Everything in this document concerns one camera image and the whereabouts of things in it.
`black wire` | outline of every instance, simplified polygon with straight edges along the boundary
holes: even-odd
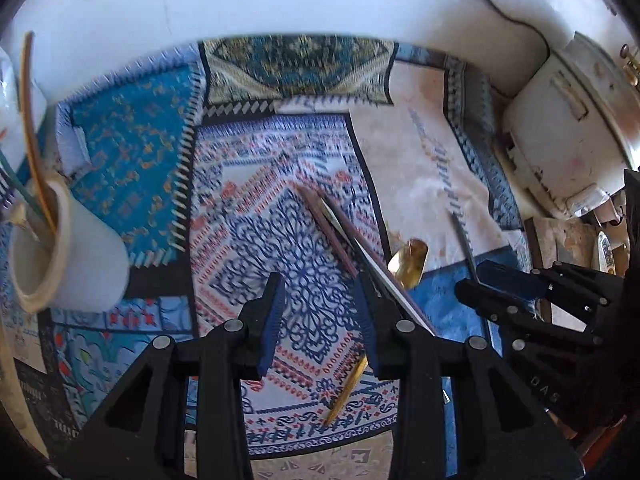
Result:
[[[546,57],[545,57],[545,61],[544,62],[546,62],[546,60],[549,59],[549,57],[551,56],[551,47],[549,46],[549,42],[546,40],[545,35],[542,34],[542,32],[540,32],[536,27],[534,27],[530,23],[523,22],[521,20],[516,20],[515,18],[512,18],[511,16],[507,16],[491,0],[484,0],[484,1],[486,2],[487,5],[489,5],[489,7],[491,7],[504,20],[507,20],[508,22],[514,23],[515,25],[520,25],[521,27],[526,27],[529,30],[532,30],[533,32],[535,32],[540,37],[540,39],[543,41],[543,43],[545,44]],[[505,99],[513,99],[515,97],[515,96],[509,96],[509,95],[505,94],[504,92],[501,92],[493,84],[491,85],[491,88],[493,88],[497,94],[501,95]]]

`wall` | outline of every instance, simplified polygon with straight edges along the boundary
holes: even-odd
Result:
[[[577,28],[611,52],[628,32],[601,0],[496,0],[562,47]],[[545,58],[532,32],[482,0],[26,0],[0,45],[15,66],[34,30],[33,75],[50,102],[94,76],[159,48],[261,32],[345,32],[446,50],[515,93]]]

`red and blue pattern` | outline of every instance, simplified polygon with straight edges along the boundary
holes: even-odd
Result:
[[[351,279],[294,185],[322,189],[382,255],[348,115],[272,116],[201,127],[194,156],[191,271],[200,335],[260,296],[270,272],[287,306],[270,370],[242,385],[249,452],[335,446],[396,419],[398,385],[369,372],[322,423],[362,352]]]

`white cup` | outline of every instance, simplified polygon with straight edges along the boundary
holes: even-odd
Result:
[[[122,299],[129,259],[116,231],[78,202],[57,173],[47,185],[57,201],[58,232],[52,250],[25,229],[12,229],[9,267],[25,312],[56,306],[104,312]]]

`patterned tablecloth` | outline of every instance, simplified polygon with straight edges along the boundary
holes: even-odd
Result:
[[[500,228],[520,219],[488,155],[493,133],[488,82],[473,67],[351,36],[207,40],[60,103],[71,189],[121,234],[132,269],[109,312],[59,305],[27,316],[8,279],[2,228],[2,323],[53,461],[155,335],[205,335],[277,270],[288,298],[276,355],[263,380],[242,384],[254,473],[298,478],[304,464],[304,478],[354,478],[388,468],[397,383],[368,370],[338,419],[322,424],[362,341],[350,278],[294,184],[333,196],[387,260],[409,238],[425,240],[425,275],[412,294],[443,335],[464,340],[481,330],[449,294],[466,271],[448,215],[461,219],[478,259],[518,264]],[[196,380],[188,397],[190,470]],[[312,453],[292,458],[300,452]]]

